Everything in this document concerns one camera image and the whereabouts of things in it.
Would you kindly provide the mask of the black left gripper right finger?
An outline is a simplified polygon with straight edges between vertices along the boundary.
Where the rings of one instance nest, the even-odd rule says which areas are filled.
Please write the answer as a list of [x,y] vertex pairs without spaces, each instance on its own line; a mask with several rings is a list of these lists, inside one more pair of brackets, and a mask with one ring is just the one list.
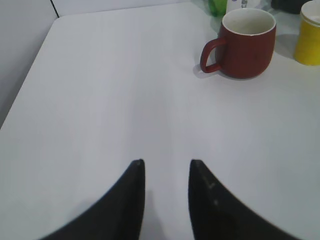
[[203,161],[189,166],[188,206],[196,240],[281,240],[283,233],[234,197]]

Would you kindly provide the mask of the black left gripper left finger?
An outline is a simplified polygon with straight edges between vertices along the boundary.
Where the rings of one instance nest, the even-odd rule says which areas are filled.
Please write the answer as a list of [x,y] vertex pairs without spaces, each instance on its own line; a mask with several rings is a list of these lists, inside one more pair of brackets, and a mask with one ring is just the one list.
[[145,209],[145,162],[137,159],[101,199],[45,240],[138,240]]

